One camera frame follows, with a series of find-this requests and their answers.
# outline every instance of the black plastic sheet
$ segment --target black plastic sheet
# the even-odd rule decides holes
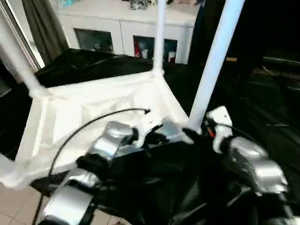
[[[41,69],[37,77],[42,85],[52,87],[151,68],[152,61],[70,50]],[[167,63],[164,70],[168,85],[189,114],[203,68]],[[243,74],[225,62],[209,105],[209,110],[225,105],[233,125],[252,135],[279,163],[296,206],[300,201],[299,99],[298,81]],[[0,142],[16,153],[31,100],[21,86],[0,101],[9,106],[1,119],[10,121],[1,126]],[[54,176],[53,181],[59,183],[62,178]],[[251,194],[226,207],[238,194],[228,189],[233,180],[213,153],[210,140],[199,137],[193,146],[171,144],[116,159],[97,197],[100,209],[133,225],[256,224]],[[42,191],[42,183],[43,179],[33,186]]]

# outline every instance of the tiled floor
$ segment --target tiled floor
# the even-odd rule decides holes
[[[31,225],[39,196],[31,187],[13,191],[0,184],[0,225]],[[91,225],[114,225],[119,221],[130,225],[124,219],[96,211]]]

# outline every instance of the cabinet door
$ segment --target cabinet door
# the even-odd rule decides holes
[[[152,59],[156,34],[155,24],[129,21],[121,21],[120,23],[124,53],[136,56],[135,53],[140,51],[142,58]],[[192,34],[193,27],[165,25],[164,60],[173,61],[172,58],[176,55],[176,63],[187,64]]]
[[[60,15],[60,22],[71,48],[124,54],[119,21]]]

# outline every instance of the white cabinet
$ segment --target white cabinet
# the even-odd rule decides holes
[[[187,4],[166,7],[164,60],[188,62],[198,10]],[[134,11],[127,1],[81,0],[61,8],[59,17],[71,48],[153,57],[156,6]]]

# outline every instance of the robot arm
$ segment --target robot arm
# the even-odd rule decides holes
[[[231,123],[224,109],[210,115],[216,123]],[[69,172],[54,192],[39,225],[89,225],[97,208],[94,193],[101,185],[101,175],[107,172],[115,157],[141,151],[146,135],[153,128],[168,137],[169,142],[180,139],[189,142],[182,135],[182,130],[169,120],[149,120],[147,117],[138,128],[109,122],[87,154],[78,158],[77,168]],[[269,159],[267,152],[256,143],[233,136],[230,128],[216,125],[215,131],[213,149],[225,156],[228,169],[256,193],[265,220],[281,224],[278,219],[293,217],[291,209],[284,203],[287,181],[279,165]],[[272,206],[266,213],[265,206],[268,204]]]
[[[46,205],[39,225],[89,225],[97,204],[94,191],[101,185],[99,175],[105,173],[117,151],[134,136],[129,125],[107,123],[103,134],[86,155],[77,160]]]

